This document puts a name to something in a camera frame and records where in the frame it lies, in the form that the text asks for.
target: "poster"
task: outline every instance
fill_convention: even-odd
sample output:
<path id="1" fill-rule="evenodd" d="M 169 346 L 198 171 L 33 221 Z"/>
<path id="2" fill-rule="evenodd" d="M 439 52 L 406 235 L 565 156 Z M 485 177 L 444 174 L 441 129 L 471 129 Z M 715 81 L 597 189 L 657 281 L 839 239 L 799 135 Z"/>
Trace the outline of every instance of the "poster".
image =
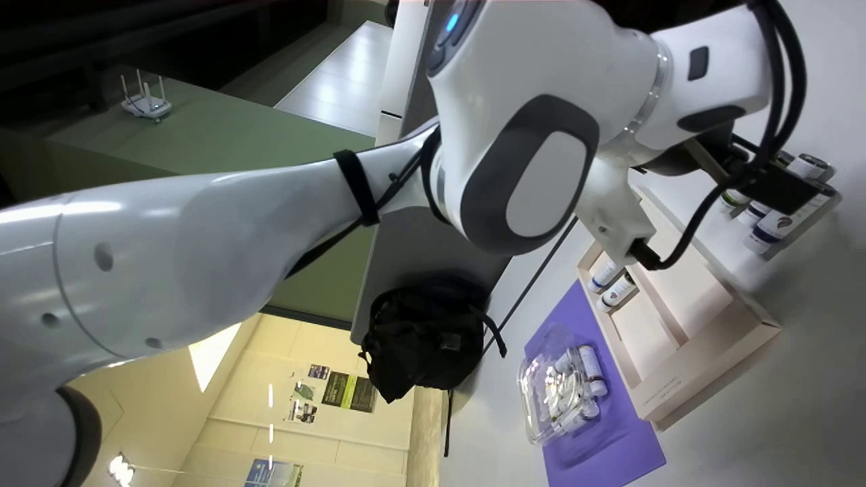
<path id="1" fill-rule="evenodd" d="M 309 378 L 326 378 L 330 369 L 326 365 L 309 365 L 306 377 Z"/>
<path id="2" fill-rule="evenodd" d="M 370 415 L 376 403 L 376 390 L 370 378 L 330 373 L 322 403 Z"/>
<path id="3" fill-rule="evenodd" d="M 314 388 L 295 382 L 289 420 L 314 424 L 317 423 Z"/>
<path id="4" fill-rule="evenodd" d="M 257 457 L 249 466 L 244 487 L 301 487 L 302 466 Z"/>

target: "floor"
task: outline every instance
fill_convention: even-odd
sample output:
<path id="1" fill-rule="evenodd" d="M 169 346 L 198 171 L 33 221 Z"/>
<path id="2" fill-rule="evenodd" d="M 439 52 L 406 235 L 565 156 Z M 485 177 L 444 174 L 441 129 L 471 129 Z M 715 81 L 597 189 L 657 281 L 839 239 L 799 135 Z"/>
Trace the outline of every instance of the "floor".
<path id="1" fill-rule="evenodd" d="M 276 106 L 287 91 L 293 91 L 325 56 L 339 49 L 351 35 L 344 25 L 320 25 L 314 32 L 298 37 L 280 52 L 271 55 L 266 63 L 240 74 L 218 91 Z"/>
<path id="2" fill-rule="evenodd" d="M 376 139 L 390 32 L 366 22 L 272 108 Z"/>

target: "wall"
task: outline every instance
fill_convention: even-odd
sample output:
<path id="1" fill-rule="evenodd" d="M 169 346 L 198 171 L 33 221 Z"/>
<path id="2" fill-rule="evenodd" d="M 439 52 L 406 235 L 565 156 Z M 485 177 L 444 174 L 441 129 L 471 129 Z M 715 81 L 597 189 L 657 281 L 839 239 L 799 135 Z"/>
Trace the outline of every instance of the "wall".
<path id="1" fill-rule="evenodd" d="M 77 147 L 45 143 L 33 133 L 0 129 L 0 178 L 22 201 L 157 177 L 168 174 Z"/>
<path id="2" fill-rule="evenodd" d="M 109 462 L 118 453 L 134 466 L 134 484 L 172 484 L 253 324 L 257 316 L 247 319 L 238 331 L 206 392 L 195 382 L 187 348 L 122 369 L 102 369 L 72 382 L 98 407 L 102 420 L 102 447 L 87 487 L 114 484 Z"/>
<path id="3" fill-rule="evenodd" d="M 266 316 L 195 444 L 179 487 L 244 484 L 253 457 L 302 466 L 302 487 L 402 487 L 413 397 L 383 403 L 374 415 L 322 407 L 325 382 L 306 378 L 310 362 L 366 373 L 348 332 Z M 317 390 L 317 423 L 287 420 L 293 384 Z"/>
<path id="4" fill-rule="evenodd" d="M 791 150 L 839 166 L 842 209 L 754 273 L 781 338 L 746 377 L 663 432 L 667 466 L 640 487 L 815 487 L 866 478 L 866 2 L 781 0 L 800 29 L 811 97 Z M 758 139 L 761 117 L 742 124 Z"/>
<path id="5" fill-rule="evenodd" d="M 387 0 L 326 0 L 326 20 L 336 25 L 383 22 Z"/>

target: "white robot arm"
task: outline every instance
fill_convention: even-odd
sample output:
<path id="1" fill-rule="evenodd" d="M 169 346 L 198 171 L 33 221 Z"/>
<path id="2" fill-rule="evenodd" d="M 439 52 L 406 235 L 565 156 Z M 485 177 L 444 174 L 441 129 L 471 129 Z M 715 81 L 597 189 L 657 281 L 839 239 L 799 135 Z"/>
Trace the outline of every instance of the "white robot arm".
<path id="1" fill-rule="evenodd" d="M 428 206 L 429 196 L 471 244 L 519 255 L 575 209 L 604 250 L 628 259 L 629 244 L 651 235 L 628 167 L 763 108 L 765 64 L 746 9 L 640 35 L 589 0 L 458 0 L 429 68 L 439 124 L 356 156 L 382 197 L 391 174 L 441 135 L 428 178 L 413 177 L 382 215 Z M 356 215 L 333 159 L 0 210 L 3 477 L 75 481 L 83 428 L 69 392 L 57 396 L 65 382 L 253 313 Z"/>

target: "purple mat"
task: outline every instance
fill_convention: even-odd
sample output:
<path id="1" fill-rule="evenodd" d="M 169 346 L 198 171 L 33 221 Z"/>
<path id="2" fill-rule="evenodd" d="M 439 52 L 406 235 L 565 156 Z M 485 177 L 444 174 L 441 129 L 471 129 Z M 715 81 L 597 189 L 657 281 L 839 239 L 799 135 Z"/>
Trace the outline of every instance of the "purple mat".
<path id="1" fill-rule="evenodd" d="M 611 396 L 600 400 L 597 423 L 544 447 L 547 484 L 623 487 L 665 466 L 665 455 L 659 453 L 651 424 L 632 412 L 586 294 L 573 285 L 529 338 L 525 358 L 536 358 L 539 351 L 559 358 L 565 348 L 581 343 L 594 346 Z"/>

